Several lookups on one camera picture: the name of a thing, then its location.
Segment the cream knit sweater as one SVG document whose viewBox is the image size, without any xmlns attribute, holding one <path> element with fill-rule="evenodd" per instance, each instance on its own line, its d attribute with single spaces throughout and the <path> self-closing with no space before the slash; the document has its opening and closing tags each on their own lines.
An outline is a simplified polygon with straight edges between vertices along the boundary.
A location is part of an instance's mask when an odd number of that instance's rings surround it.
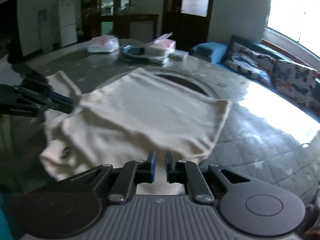
<svg viewBox="0 0 320 240">
<path fill-rule="evenodd" d="M 39 159 L 57 180 L 101 164 L 121 167 L 150 152 L 158 165 L 166 152 L 199 163 L 211 154 L 232 106 L 141 68 L 86 94 L 62 71 L 48 81 L 75 100 L 70 114 L 45 113 L 47 147 Z"/>
</svg>

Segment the white refrigerator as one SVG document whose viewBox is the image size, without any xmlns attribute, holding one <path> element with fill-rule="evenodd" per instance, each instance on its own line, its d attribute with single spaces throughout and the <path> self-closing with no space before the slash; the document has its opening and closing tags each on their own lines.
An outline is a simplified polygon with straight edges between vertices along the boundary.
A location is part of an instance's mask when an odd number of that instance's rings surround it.
<svg viewBox="0 0 320 240">
<path fill-rule="evenodd" d="M 75 0 L 59 0 L 60 44 L 66 47 L 77 42 Z"/>
</svg>

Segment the white plastic bag with pink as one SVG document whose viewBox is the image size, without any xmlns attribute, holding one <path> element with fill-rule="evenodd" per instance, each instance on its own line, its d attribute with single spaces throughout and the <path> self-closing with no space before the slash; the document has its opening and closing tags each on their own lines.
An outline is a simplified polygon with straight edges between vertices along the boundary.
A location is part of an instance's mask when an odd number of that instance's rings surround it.
<svg viewBox="0 0 320 240">
<path fill-rule="evenodd" d="M 120 47 L 119 40 L 113 35 L 103 35 L 90 40 L 87 51 L 89 53 L 112 53 Z"/>
</svg>

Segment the water dispenser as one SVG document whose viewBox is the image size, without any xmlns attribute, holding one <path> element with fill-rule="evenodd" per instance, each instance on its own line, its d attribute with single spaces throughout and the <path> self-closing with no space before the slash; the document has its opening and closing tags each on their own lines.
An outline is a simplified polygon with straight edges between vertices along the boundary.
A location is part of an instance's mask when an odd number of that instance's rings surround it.
<svg viewBox="0 0 320 240">
<path fill-rule="evenodd" d="M 42 51 L 46 54 L 53 50 L 53 34 L 48 20 L 47 9 L 37 13 L 38 33 Z"/>
</svg>

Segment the teal handheld gripper device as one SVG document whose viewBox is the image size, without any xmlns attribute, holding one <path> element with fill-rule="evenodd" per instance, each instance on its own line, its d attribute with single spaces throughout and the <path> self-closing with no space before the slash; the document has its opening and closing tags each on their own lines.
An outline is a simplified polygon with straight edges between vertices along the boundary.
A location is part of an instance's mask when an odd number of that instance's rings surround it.
<svg viewBox="0 0 320 240">
<path fill-rule="evenodd" d="M 121 52 L 130 59 L 148 60 L 143 47 L 133 47 L 131 45 L 128 45 L 122 48 Z"/>
</svg>

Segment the black round induction cooktop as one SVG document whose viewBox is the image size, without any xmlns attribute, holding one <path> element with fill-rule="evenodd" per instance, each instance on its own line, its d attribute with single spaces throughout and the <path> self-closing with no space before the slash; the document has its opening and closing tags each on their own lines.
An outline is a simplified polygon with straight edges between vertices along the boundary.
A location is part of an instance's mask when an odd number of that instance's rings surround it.
<svg viewBox="0 0 320 240">
<path fill-rule="evenodd" d="M 169 81 L 172 81 L 174 83 L 177 83 L 179 85 L 182 85 L 184 87 L 187 87 L 191 90 L 194 90 L 196 92 L 199 92 L 203 95 L 208 96 L 208 94 L 198 85 L 196 85 L 195 83 L 188 81 L 184 78 L 178 77 L 178 76 L 173 76 L 173 75 L 165 75 L 165 74 L 157 74 L 157 76 L 162 77 L 164 79 L 167 79 Z"/>
</svg>

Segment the white flat box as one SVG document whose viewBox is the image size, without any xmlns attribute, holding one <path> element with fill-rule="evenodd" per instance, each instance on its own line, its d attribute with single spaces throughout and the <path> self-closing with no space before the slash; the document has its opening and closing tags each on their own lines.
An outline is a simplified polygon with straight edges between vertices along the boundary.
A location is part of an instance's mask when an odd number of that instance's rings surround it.
<svg viewBox="0 0 320 240">
<path fill-rule="evenodd" d="M 149 57 L 149 61 L 155 64 L 165 65 L 169 62 L 169 58 L 161 57 L 161 56 L 152 56 L 152 57 Z"/>
</svg>

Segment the dark wooden cabinet shelf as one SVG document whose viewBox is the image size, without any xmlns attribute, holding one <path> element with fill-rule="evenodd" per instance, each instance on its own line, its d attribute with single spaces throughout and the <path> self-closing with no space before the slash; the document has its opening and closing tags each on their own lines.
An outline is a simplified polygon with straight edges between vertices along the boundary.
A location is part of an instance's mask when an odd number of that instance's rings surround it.
<svg viewBox="0 0 320 240">
<path fill-rule="evenodd" d="M 113 33 L 113 21 L 103 21 L 103 16 L 114 16 L 130 0 L 81 0 L 81 31 L 85 40 Z"/>
</svg>

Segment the dark wooden side counter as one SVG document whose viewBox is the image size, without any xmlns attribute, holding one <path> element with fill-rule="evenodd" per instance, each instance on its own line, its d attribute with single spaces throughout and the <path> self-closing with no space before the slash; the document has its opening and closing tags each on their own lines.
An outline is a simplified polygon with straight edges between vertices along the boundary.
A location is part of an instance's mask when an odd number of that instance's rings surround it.
<svg viewBox="0 0 320 240">
<path fill-rule="evenodd" d="M 112 23 L 111 33 L 119 39 L 135 39 L 149 42 L 157 37 L 159 14 L 101 15 L 102 24 Z"/>
</svg>

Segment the green stacked small boxes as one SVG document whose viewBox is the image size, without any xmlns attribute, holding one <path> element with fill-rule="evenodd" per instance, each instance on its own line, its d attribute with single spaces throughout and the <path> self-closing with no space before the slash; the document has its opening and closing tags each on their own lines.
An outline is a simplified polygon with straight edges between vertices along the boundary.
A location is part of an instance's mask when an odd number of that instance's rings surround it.
<svg viewBox="0 0 320 240">
<path fill-rule="evenodd" d="M 187 51 L 182 50 L 174 50 L 169 54 L 170 59 L 178 60 L 178 61 L 184 61 L 187 59 L 189 53 Z"/>
</svg>

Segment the pink white tissue pack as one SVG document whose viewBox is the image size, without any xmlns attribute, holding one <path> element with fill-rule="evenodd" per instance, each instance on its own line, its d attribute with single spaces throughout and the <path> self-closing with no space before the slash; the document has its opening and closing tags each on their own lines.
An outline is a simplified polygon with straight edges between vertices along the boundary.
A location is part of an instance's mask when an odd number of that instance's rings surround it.
<svg viewBox="0 0 320 240">
<path fill-rule="evenodd" d="M 173 33 L 164 34 L 144 46 L 144 53 L 152 56 L 168 57 L 176 49 L 176 41 L 171 40 Z"/>
</svg>

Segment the left butterfly print pillow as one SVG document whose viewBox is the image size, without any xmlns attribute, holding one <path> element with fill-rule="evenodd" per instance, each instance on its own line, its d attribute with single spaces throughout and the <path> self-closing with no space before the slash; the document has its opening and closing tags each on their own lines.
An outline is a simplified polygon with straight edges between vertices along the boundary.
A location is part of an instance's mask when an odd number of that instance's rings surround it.
<svg viewBox="0 0 320 240">
<path fill-rule="evenodd" d="M 266 87 L 272 87 L 273 69 L 277 60 L 270 55 L 253 51 L 233 42 L 228 52 L 225 66 Z"/>
</svg>

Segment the butterfly print pillow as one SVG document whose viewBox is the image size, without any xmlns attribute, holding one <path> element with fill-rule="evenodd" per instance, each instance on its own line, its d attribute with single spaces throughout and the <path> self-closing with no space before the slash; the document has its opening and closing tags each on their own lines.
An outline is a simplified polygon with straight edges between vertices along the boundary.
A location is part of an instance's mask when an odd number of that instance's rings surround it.
<svg viewBox="0 0 320 240">
<path fill-rule="evenodd" d="M 272 87 L 273 69 L 277 60 L 270 55 L 253 51 L 233 42 L 228 52 L 225 66 L 266 87 Z"/>
<path fill-rule="evenodd" d="M 305 107 L 312 102 L 316 86 L 317 70 L 291 61 L 277 60 L 275 87 L 278 92 L 289 96 Z"/>
</svg>

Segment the right butterfly print pillow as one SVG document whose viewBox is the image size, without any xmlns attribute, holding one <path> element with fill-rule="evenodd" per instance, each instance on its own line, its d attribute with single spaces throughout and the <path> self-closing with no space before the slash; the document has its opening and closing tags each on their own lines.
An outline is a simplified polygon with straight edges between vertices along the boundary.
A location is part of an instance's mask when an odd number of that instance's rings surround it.
<svg viewBox="0 0 320 240">
<path fill-rule="evenodd" d="M 312 102 L 316 86 L 317 70 L 291 61 L 277 60 L 275 87 L 278 92 L 289 96 L 305 107 Z"/>
</svg>

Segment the dark wooden door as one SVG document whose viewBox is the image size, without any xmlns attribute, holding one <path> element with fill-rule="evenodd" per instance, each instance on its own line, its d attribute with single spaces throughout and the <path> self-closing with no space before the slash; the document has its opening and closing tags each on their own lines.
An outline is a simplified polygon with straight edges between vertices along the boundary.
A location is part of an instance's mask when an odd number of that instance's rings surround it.
<svg viewBox="0 0 320 240">
<path fill-rule="evenodd" d="M 214 0 L 164 0 L 162 34 L 171 33 L 178 50 L 190 51 L 208 38 Z"/>
</svg>

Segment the window with green frame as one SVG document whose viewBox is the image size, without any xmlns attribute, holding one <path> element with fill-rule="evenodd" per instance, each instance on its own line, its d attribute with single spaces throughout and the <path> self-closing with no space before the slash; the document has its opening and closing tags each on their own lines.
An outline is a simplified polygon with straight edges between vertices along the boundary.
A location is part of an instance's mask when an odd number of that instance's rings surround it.
<svg viewBox="0 0 320 240">
<path fill-rule="evenodd" d="M 319 0 L 271 0 L 266 26 L 319 56 Z"/>
</svg>

